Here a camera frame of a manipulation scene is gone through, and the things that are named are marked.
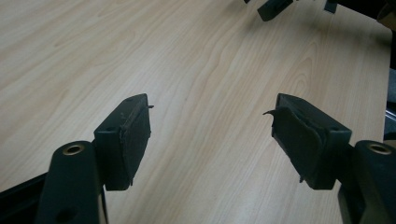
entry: black object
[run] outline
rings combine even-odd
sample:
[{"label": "black object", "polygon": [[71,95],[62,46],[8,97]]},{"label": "black object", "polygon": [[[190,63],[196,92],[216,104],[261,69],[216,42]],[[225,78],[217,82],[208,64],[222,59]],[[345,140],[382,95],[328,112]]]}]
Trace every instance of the black object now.
[{"label": "black object", "polygon": [[333,2],[333,1],[330,1],[330,0],[326,1],[326,5],[324,5],[324,10],[325,11],[328,11],[328,12],[334,14],[336,9],[337,9],[337,2]]},{"label": "black object", "polygon": [[270,21],[291,5],[291,3],[293,3],[293,0],[269,0],[258,9],[258,12],[263,21]]},{"label": "black object", "polygon": [[390,50],[390,68],[396,70],[396,32],[392,31],[392,44]]},{"label": "black object", "polygon": [[58,148],[47,174],[0,193],[0,223],[107,223],[103,185],[132,185],[150,132],[147,95],[124,100],[92,143]]},{"label": "black object", "polygon": [[342,183],[344,223],[396,223],[396,149],[373,141],[348,144],[351,131],[307,101],[279,94],[272,136],[312,189]]}]

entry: wood grain surface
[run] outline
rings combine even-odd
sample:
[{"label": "wood grain surface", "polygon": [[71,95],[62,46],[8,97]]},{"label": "wood grain surface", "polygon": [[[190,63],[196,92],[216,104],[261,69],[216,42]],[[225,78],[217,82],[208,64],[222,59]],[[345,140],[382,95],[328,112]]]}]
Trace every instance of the wood grain surface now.
[{"label": "wood grain surface", "polygon": [[299,184],[271,137],[279,92],[382,140],[390,31],[344,7],[299,1],[0,0],[0,191],[93,139],[147,93],[152,135],[111,223],[341,223],[336,193]]}]

